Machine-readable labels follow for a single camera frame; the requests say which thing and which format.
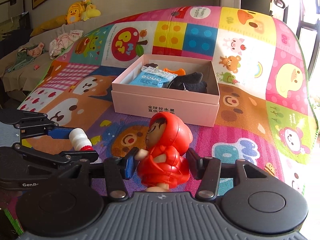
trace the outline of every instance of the orange dot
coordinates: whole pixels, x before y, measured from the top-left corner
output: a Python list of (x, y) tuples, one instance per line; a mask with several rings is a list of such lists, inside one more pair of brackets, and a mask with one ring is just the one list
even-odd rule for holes
[(171, 43), (172, 44), (177, 44), (178, 43), (178, 38), (176, 38), (176, 37), (171, 38)]
[(162, 36), (159, 37), (159, 41), (160, 41), (160, 42), (165, 42), (165, 40), (166, 40), (166, 37), (165, 37), (165, 36), (162, 35)]
[(174, 30), (175, 32), (180, 31), (180, 29), (181, 29), (181, 27), (180, 27), (179, 25), (176, 25), (175, 27), (173, 27), (173, 30)]
[(161, 29), (163, 29), (164, 31), (169, 29), (169, 26), (167, 24), (162, 25)]

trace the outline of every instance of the doll's eye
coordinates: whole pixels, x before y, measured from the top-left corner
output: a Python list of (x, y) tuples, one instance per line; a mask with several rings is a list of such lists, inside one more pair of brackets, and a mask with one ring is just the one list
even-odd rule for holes
[(147, 133), (151, 133), (151, 132), (153, 132), (154, 130), (155, 130), (155, 128), (156, 128), (156, 126), (154, 125), (154, 126), (151, 126), (150, 128), (149, 128), (149, 130), (148, 130), (148, 132)]

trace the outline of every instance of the white bottle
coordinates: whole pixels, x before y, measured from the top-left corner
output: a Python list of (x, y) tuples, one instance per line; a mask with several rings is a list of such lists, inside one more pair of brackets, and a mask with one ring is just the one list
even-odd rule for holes
[(69, 140), (75, 151), (93, 150), (91, 141), (81, 128), (73, 129), (69, 134)]

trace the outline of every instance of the pink box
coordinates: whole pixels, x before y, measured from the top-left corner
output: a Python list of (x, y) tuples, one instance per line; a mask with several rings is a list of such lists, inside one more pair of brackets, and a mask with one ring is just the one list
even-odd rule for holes
[[(168, 88), (144, 87), (129, 83), (141, 72), (143, 65), (158, 64), (159, 69), (178, 70), (186, 74), (203, 73), (207, 94)], [(212, 127), (219, 109), (220, 92), (210, 60), (166, 55), (142, 55), (112, 83), (115, 112), (152, 117), (161, 111), (172, 112), (183, 122)]]

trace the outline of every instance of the red dress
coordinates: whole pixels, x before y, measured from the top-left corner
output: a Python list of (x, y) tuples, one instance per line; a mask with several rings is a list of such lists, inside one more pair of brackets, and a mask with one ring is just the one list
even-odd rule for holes
[[(188, 150), (193, 137), (189, 127), (174, 114), (155, 114), (150, 124), (161, 117), (167, 120), (167, 126), (158, 143), (147, 149), (149, 154), (139, 163), (137, 173), (142, 184), (147, 187), (166, 183), (169, 188), (175, 188), (187, 182), (190, 177), (188, 161), (182, 155)], [(166, 161), (154, 162), (154, 158), (162, 154), (166, 155)]]

